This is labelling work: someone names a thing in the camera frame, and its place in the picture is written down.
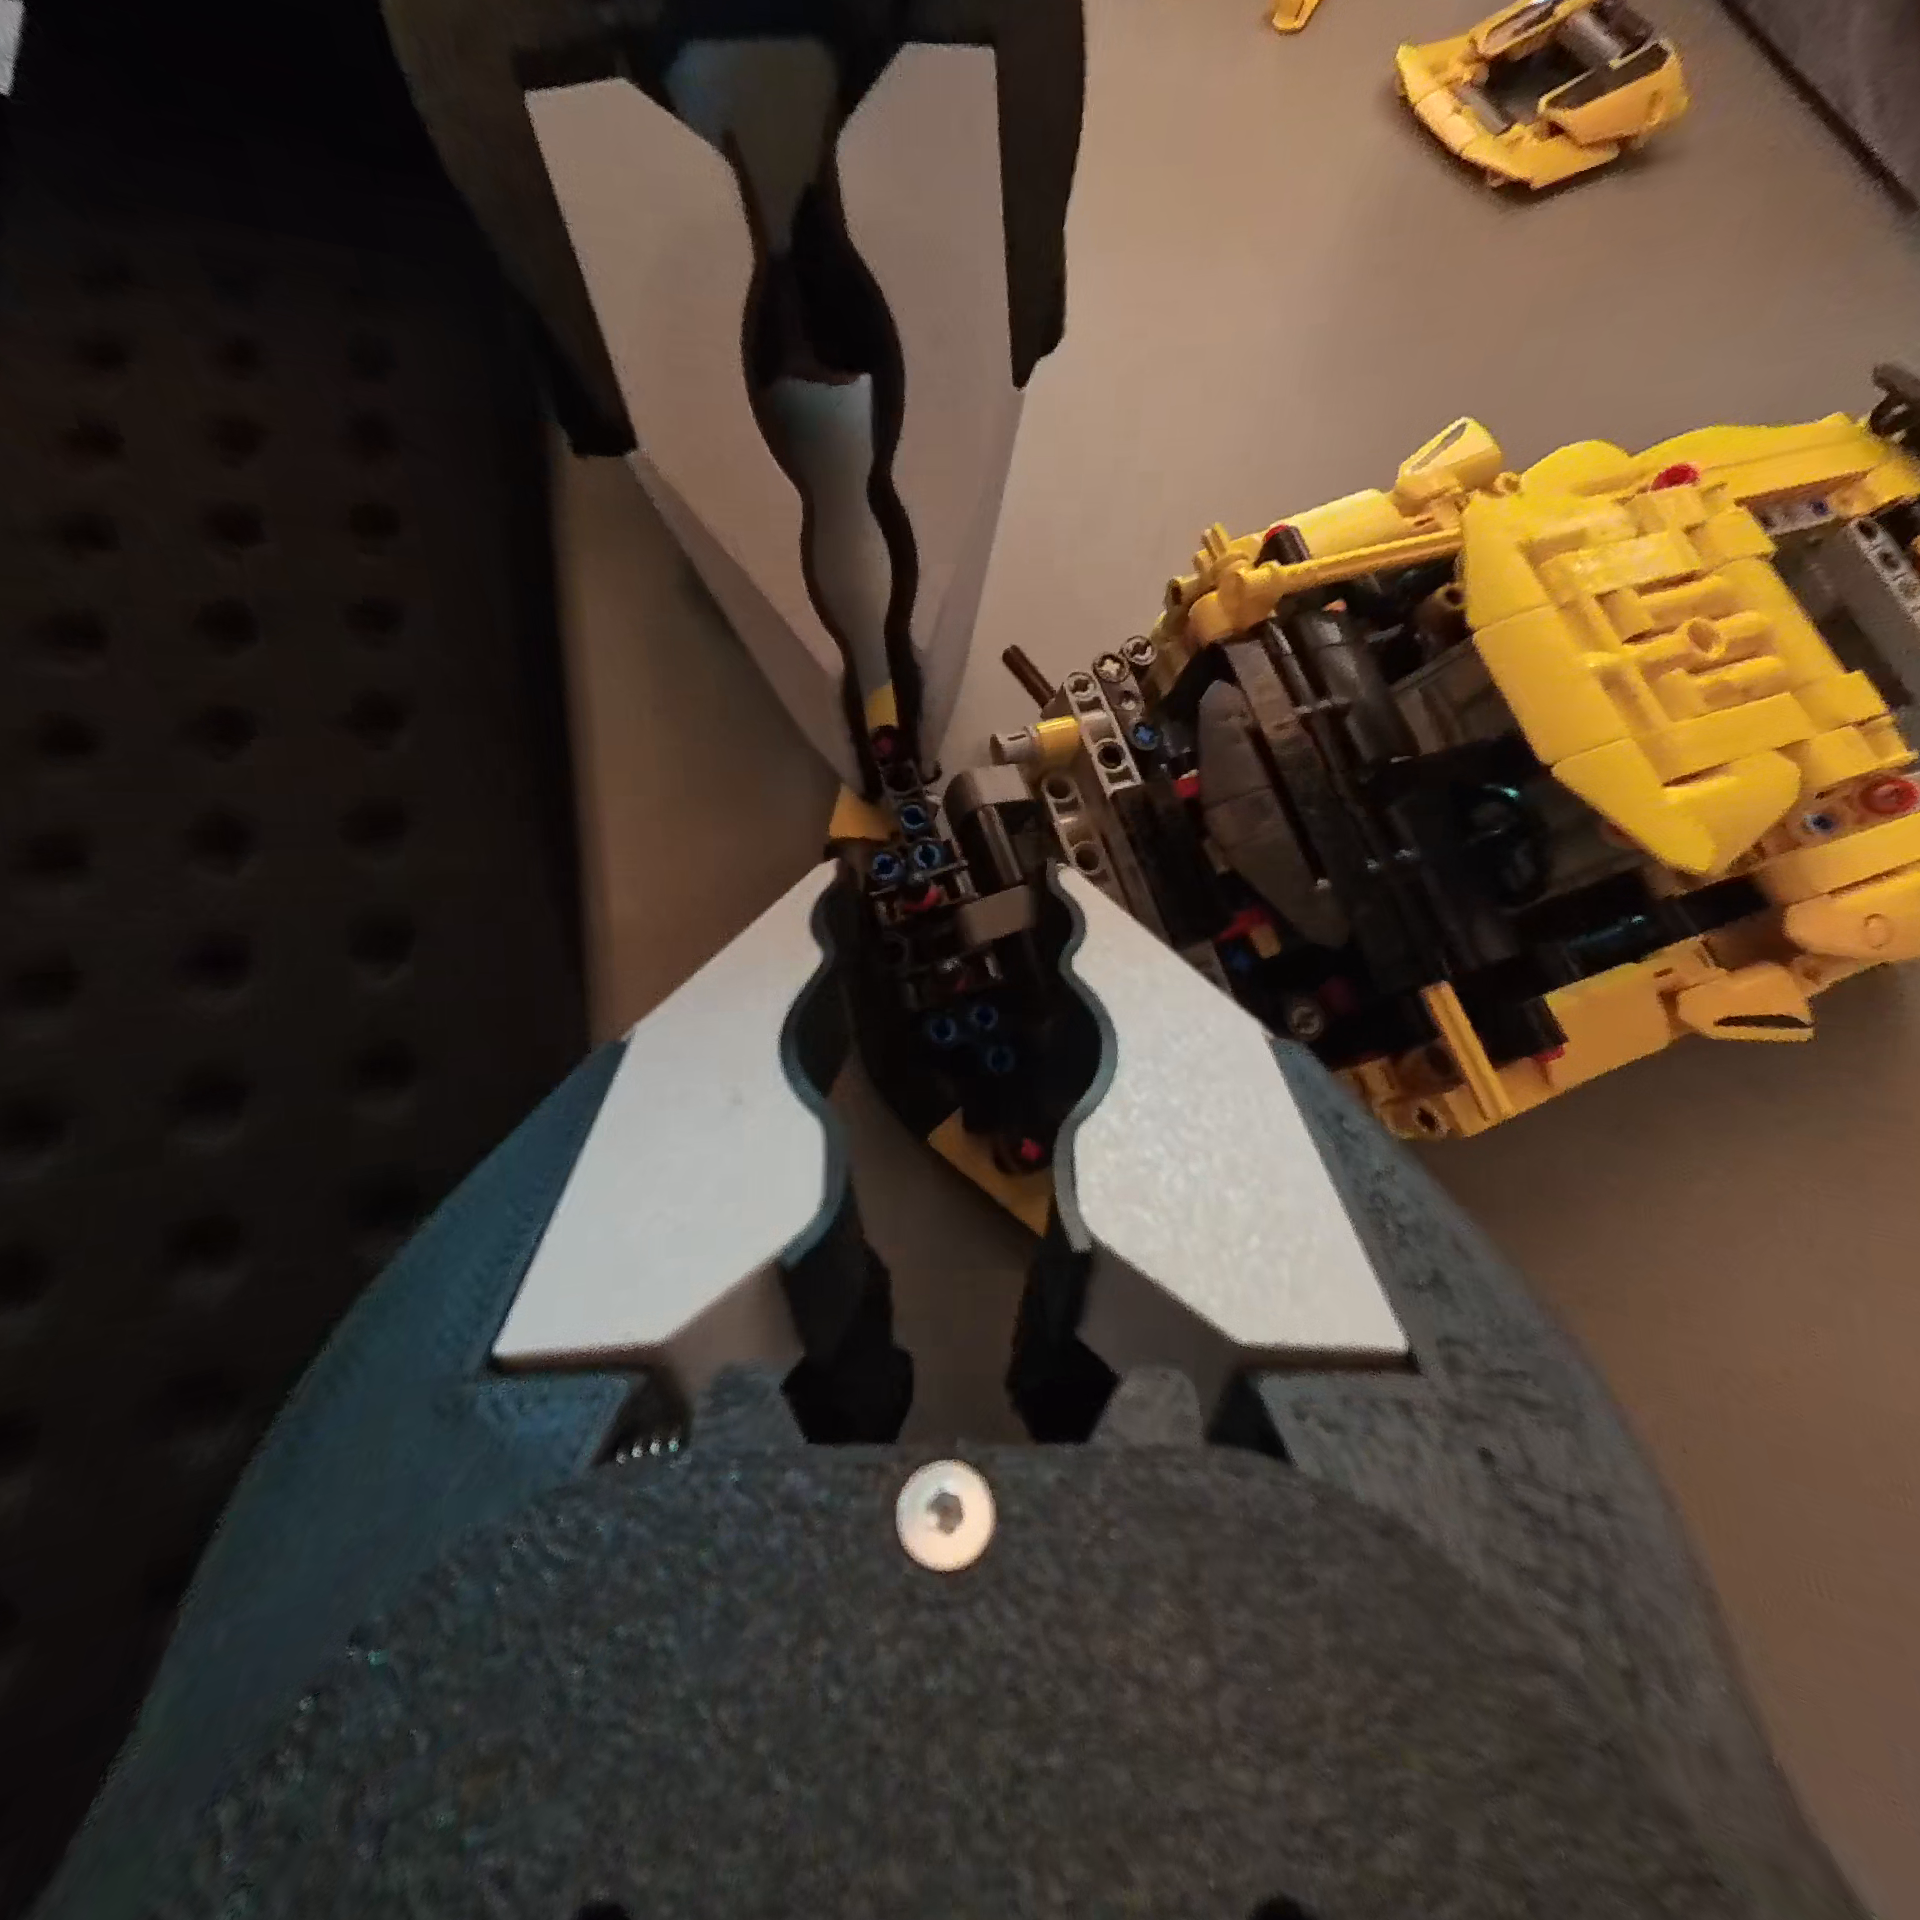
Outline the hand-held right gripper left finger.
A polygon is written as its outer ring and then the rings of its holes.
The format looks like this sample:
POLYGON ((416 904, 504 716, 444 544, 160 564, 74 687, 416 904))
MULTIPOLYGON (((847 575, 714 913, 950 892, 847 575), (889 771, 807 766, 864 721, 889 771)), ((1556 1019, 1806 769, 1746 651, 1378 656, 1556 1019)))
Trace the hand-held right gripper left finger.
POLYGON ((503 1373, 646 1377, 690 1413, 758 1371, 814 1443, 900 1439, 915 1361, 831 1099, 858 920, 848 864, 821 862, 625 1035, 492 1336, 503 1373))

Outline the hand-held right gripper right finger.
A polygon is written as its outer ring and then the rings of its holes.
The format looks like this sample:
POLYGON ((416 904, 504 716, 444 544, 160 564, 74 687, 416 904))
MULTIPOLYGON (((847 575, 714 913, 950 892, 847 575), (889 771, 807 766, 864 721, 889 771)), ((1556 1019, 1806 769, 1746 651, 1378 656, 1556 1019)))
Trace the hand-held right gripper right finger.
POLYGON ((1081 872, 1046 892, 1092 1056, 1021 1294, 1024 1435, 1088 1443, 1140 1373, 1184 1382, 1209 1437, 1247 1429, 1264 1379, 1408 1377, 1414 1341, 1284 1047, 1081 872))

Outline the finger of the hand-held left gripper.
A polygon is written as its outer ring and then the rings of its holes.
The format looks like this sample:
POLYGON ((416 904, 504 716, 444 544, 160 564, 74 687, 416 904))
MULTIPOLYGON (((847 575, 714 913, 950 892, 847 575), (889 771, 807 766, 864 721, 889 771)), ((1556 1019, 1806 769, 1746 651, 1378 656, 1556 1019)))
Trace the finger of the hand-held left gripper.
POLYGON ((1024 410, 1013 381, 997 56, 906 45, 837 141, 853 245, 902 350, 891 479, 915 538, 922 738, 947 742, 1024 410))
POLYGON ((804 343, 804 194, 826 70, 676 70, 527 108, 637 434, 630 468, 784 712, 863 789, 878 684, 874 382, 804 343))

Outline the yellow toy brick car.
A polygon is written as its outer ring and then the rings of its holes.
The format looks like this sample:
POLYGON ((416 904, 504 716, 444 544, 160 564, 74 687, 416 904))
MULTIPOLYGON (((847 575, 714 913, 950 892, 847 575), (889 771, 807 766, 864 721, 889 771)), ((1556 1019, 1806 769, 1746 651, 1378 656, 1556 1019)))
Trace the yellow toy brick car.
POLYGON ((1472 418, 1387 491, 1212 527, 1151 633, 950 777, 883 718, 831 835, 893 1116, 1034 1234, 1088 1085, 1074 874, 1400 1141, 1700 1037, 1797 1045, 1916 961, 1916 387, 1519 470, 1472 418))

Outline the yellow toy car hood panel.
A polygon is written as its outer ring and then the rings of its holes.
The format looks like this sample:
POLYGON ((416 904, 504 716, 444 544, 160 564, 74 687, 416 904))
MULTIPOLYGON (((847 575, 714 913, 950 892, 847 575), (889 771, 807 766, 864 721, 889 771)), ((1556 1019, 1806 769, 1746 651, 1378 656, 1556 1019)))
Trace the yellow toy car hood panel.
POLYGON ((1496 189, 1549 193, 1679 125, 1690 86, 1675 42, 1624 3, 1526 3, 1397 52, 1405 106, 1496 189))

